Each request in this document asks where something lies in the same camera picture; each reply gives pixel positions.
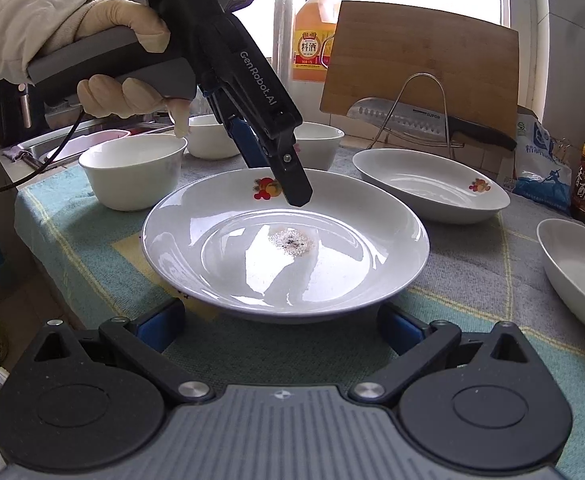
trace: white plate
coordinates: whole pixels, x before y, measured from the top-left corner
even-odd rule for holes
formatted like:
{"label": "white plate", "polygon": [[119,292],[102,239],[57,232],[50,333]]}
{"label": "white plate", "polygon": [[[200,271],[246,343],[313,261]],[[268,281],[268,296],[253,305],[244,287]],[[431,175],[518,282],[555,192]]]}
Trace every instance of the white plate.
{"label": "white plate", "polygon": [[360,180],[306,173],[314,193],[303,208],[267,168],[177,190],[146,219],[147,260],[178,290],[267,322],[330,319],[406,288],[430,251],[419,219]]}
{"label": "white plate", "polygon": [[442,156],[388,148],[359,152],[352,161],[366,182],[392,193],[422,219],[475,224],[510,205],[497,183]]}
{"label": "white plate", "polygon": [[566,306],[585,325],[585,227],[548,219],[537,227],[547,278]]}

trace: white bowl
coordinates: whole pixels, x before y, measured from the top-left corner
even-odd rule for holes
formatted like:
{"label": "white bowl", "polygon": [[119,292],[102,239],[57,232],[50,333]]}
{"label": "white bowl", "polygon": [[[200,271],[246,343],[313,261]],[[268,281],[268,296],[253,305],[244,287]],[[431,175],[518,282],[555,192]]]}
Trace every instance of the white bowl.
{"label": "white bowl", "polygon": [[359,152],[352,161],[366,182],[392,193],[422,219],[475,224],[510,205],[497,183],[442,156],[387,148]]}
{"label": "white bowl", "polygon": [[537,226],[547,278],[565,305],[585,325],[585,227],[548,219]]}
{"label": "white bowl", "polygon": [[117,211],[154,206],[179,183],[186,140],[151,134],[108,140],[79,157],[95,196]]}
{"label": "white bowl", "polygon": [[303,208],[268,168],[177,190],[146,219],[146,259],[178,290],[265,322],[331,319],[406,288],[430,248],[414,213],[355,178],[306,173],[314,193]]}
{"label": "white bowl", "polygon": [[295,128],[294,135],[301,165],[311,170],[328,171],[345,134],[325,124],[303,123]]}
{"label": "white bowl", "polygon": [[217,122],[214,115],[190,118],[188,152],[205,160],[223,160],[239,155],[235,141],[228,137],[226,128]]}

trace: plate rim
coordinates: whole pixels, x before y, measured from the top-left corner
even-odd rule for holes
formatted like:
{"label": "plate rim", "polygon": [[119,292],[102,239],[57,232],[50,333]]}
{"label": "plate rim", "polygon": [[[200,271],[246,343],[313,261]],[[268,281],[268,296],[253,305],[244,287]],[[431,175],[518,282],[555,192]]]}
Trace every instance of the plate rim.
{"label": "plate rim", "polygon": [[[546,218],[545,220],[542,220],[541,222],[539,222],[539,224],[537,225],[537,241],[539,242],[539,245],[541,246],[541,250],[543,250],[543,252],[545,253],[545,255],[547,256],[547,259],[555,266],[555,269],[558,270],[561,275],[568,280],[568,282],[576,289],[579,291],[579,293],[585,297],[585,291],[577,284],[575,283],[575,280],[573,280],[566,272],[565,270],[563,270],[559,264],[557,264],[557,262],[555,261],[555,259],[552,257],[552,255],[548,252],[546,245],[543,243],[543,241],[541,240],[541,233],[539,232],[539,229],[541,228],[542,224],[554,224],[554,223],[563,223],[563,224],[572,224],[575,225],[577,228],[580,229],[585,229],[585,226],[582,224],[579,224],[577,222],[572,222],[570,220],[564,220],[562,218]],[[568,307],[568,309],[570,311],[572,311],[572,308],[570,306],[568,306],[567,303],[565,303],[565,305]]]}
{"label": "plate rim", "polygon": [[[497,208],[477,208],[477,207],[464,207],[462,205],[455,205],[455,204],[449,204],[446,202],[441,202],[439,200],[434,200],[432,198],[428,198],[425,196],[421,196],[421,195],[417,195],[414,193],[410,193],[409,191],[406,191],[404,189],[399,189],[399,187],[393,186],[392,184],[387,184],[385,182],[383,182],[382,180],[378,179],[377,177],[371,175],[370,173],[368,173],[367,171],[362,170],[362,168],[360,168],[360,166],[357,164],[356,159],[357,158],[361,158],[359,157],[361,156],[366,156],[365,153],[373,153],[373,152],[390,152],[390,151],[401,151],[401,152],[413,152],[416,153],[417,156],[424,156],[425,158],[428,157],[433,157],[433,158],[440,158],[442,160],[446,160],[447,162],[452,163],[453,165],[456,166],[462,166],[463,168],[467,168],[471,171],[474,171],[475,173],[477,173],[478,175],[480,175],[483,179],[485,179],[486,181],[489,181],[490,184],[492,186],[495,186],[496,188],[498,188],[499,190],[501,190],[501,192],[503,193],[503,196],[506,197],[508,199],[508,203],[503,205],[503,206],[499,206]],[[357,168],[357,171],[359,171],[361,174],[365,174],[366,176],[368,176],[369,178],[374,179],[377,182],[380,182],[381,184],[384,184],[384,186],[388,186],[391,187],[392,189],[396,189],[397,191],[401,192],[401,193],[405,193],[408,194],[410,196],[414,196],[415,198],[421,199],[421,200],[425,200],[426,202],[432,203],[432,204],[436,204],[436,205],[441,205],[441,206],[446,206],[446,207],[451,207],[454,209],[457,209],[459,211],[477,211],[477,212],[492,212],[492,213],[498,213],[499,211],[503,211],[504,209],[506,209],[509,205],[511,205],[512,203],[512,199],[510,198],[510,195],[508,195],[508,192],[501,187],[497,182],[495,182],[493,179],[491,179],[490,177],[488,177],[487,175],[481,173],[478,170],[475,170],[475,168],[471,168],[470,166],[467,166],[466,164],[463,164],[462,162],[458,162],[456,160],[451,160],[450,158],[447,158],[445,156],[440,156],[440,155],[434,155],[434,153],[428,153],[428,152],[419,152],[417,150],[411,150],[409,148],[373,148],[371,150],[363,150],[361,152],[355,153],[355,155],[352,157],[352,163],[354,164],[354,167]]]}
{"label": "plate rim", "polygon": [[396,296],[397,294],[399,294],[403,290],[406,290],[421,275],[421,273],[425,269],[425,266],[427,265],[428,261],[430,260],[431,245],[430,245],[430,237],[428,235],[428,231],[426,230],[425,226],[421,222],[421,219],[415,214],[415,212],[412,211],[412,209],[410,209],[406,204],[404,204],[396,196],[392,195],[391,193],[388,193],[387,191],[385,191],[379,187],[373,186],[372,184],[369,184],[368,182],[364,182],[361,179],[358,179],[358,178],[355,178],[355,177],[352,177],[349,175],[343,175],[340,173],[332,173],[331,171],[306,169],[305,170],[306,173],[307,172],[310,172],[310,173],[331,173],[331,174],[336,175],[336,176],[341,177],[341,178],[354,180],[355,182],[363,184],[364,186],[370,186],[370,187],[374,188],[375,190],[378,190],[379,192],[386,194],[392,200],[396,200],[397,202],[399,202],[400,205],[403,208],[405,208],[405,210],[415,219],[415,221],[417,222],[417,225],[421,229],[421,232],[423,234],[423,238],[424,238],[425,243],[427,245],[427,253],[426,253],[426,257],[424,258],[423,262],[421,263],[421,266],[419,267],[417,272],[415,272],[415,275],[405,285],[403,285],[401,287],[396,287],[391,293],[385,294],[385,295],[381,296],[380,298],[375,298],[373,301],[367,301],[366,303],[362,303],[361,305],[358,305],[358,306],[341,307],[339,309],[330,310],[328,312],[320,311],[320,312],[293,312],[293,313],[289,313],[289,312],[267,313],[265,311],[253,310],[253,309],[245,308],[242,306],[223,304],[220,300],[215,300],[215,299],[211,298],[210,296],[207,296],[206,294],[202,294],[196,290],[182,290],[185,287],[178,285],[169,276],[164,275],[164,273],[160,269],[157,269],[157,267],[154,265],[153,261],[151,260],[151,258],[148,255],[148,251],[146,250],[146,227],[148,225],[148,219],[150,218],[152,213],[155,211],[155,209],[160,208],[165,201],[172,198],[175,194],[182,192],[183,190],[185,190],[189,187],[194,186],[195,184],[198,184],[198,183],[203,182],[205,180],[209,180],[211,178],[222,176],[225,174],[237,173],[240,171],[244,172],[244,171],[256,171],[256,170],[271,171],[270,168],[240,168],[239,170],[224,171],[223,173],[217,173],[214,175],[205,176],[203,178],[200,178],[199,180],[196,180],[195,182],[191,182],[190,184],[186,184],[185,186],[181,186],[180,188],[174,190],[172,193],[170,193],[165,198],[163,198],[156,206],[154,206],[150,210],[148,215],[146,216],[146,219],[143,222],[143,228],[141,228],[141,250],[143,252],[143,256],[146,258],[146,261],[148,262],[150,267],[152,267],[152,269],[163,280],[166,280],[178,292],[181,292],[183,294],[187,294],[189,296],[192,296],[193,298],[196,298],[197,300],[203,301],[204,303],[211,304],[211,305],[216,306],[218,308],[221,308],[224,310],[231,310],[231,311],[236,312],[238,314],[242,314],[243,316],[250,316],[250,317],[254,317],[254,318],[256,318],[256,317],[269,317],[269,318],[273,318],[273,319],[314,319],[314,318],[332,317],[332,316],[337,317],[337,316],[348,314],[349,312],[356,312],[356,311],[361,310],[363,308],[372,306],[373,304],[383,303],[383,301],[386,301],[389,298]]}

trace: oval white dish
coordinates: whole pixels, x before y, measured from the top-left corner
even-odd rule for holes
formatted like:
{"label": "oval white dish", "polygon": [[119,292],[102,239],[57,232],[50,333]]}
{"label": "oval white dish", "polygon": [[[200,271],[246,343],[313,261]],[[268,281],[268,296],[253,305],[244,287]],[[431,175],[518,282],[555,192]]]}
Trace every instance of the oval white dish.
{"label": "oval white dish", "polygon": [[585,325],[585,227],[559,219],[537,226],[547,278],[565,305]]}
{"label": "oval white dish", "polygon": [[422,219],[475,224],[510,205],[496,182],[442,156],[387,148],[359,152],[352,161],[364,181],[393,194]]}

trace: checkered tablecloth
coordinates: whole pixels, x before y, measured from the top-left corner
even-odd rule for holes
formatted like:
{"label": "checkered tablecloth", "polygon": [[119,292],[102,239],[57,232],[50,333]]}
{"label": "checkered tablecloth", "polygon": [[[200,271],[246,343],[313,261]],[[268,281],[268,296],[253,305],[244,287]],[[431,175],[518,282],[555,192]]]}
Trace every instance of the checkered tablecloth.
{"label": "checkered tablecloth", "polygon": [[[358,176],[354,151],[340,149],[332,171]],[[188,157],[182,183],[240,168],[234,158]],[[101,206],[81,168],[71,168],[19,193],[16,230],[44,264],[67,304],[88,327],[114,315],[130,318],[178,293],[141,253],[147,212]],[[585,480],[585,327],[556,295],[543,271],[535,229],[560,215],[518,196],[488,222],[426,223],[431,256],[415,284],[395,298],[409,313],[448,319],[466,331],[488,332],[516,322],[569,399],[575,427],[560,468]],[[172,361],[220,388],[228,383],[349,385],[395,355],[377,335],[374,310],[309,326],[272,326],[235,319],[195,300],[188,330],[167,351]]]}

